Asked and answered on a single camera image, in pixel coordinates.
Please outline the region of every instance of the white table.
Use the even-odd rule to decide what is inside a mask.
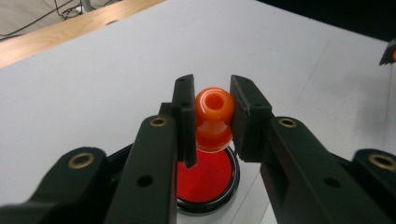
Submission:
[[[0,70],[0,205],[27,200],[71,149],[109,155],[132,143],[187,74],[197,92],[252,79],[274,114],[343,158],[396,153],[396,69],[378,66],[386,45],[256,1],[169,0],[14,63]],[[178,223],[275,222],[259,167],[241,162],[232,203]]]

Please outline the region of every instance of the orange pawn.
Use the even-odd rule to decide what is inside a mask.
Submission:
[[[207,88],[195,99],[197,148],[218,152],[233,140],[230,122],[233,117],[233,97],[220,88]]]

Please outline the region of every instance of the orange ball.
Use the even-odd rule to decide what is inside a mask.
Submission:
[[[195,99],[197,148],[218,152],[233,140],[230,122],[233,117],[233,97],[220,88],[207,88]]]

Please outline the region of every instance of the orange object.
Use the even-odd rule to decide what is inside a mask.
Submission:
[[[218,152],[233,140],[230,122],[233,117],[233,97],[220,88],[207,88],[195,99],[197,148]]]

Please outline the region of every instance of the wooden surface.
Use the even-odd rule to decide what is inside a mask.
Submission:
[[[163,0],[124,0],[82,16],[0,43],[0,68],[53,48]]]

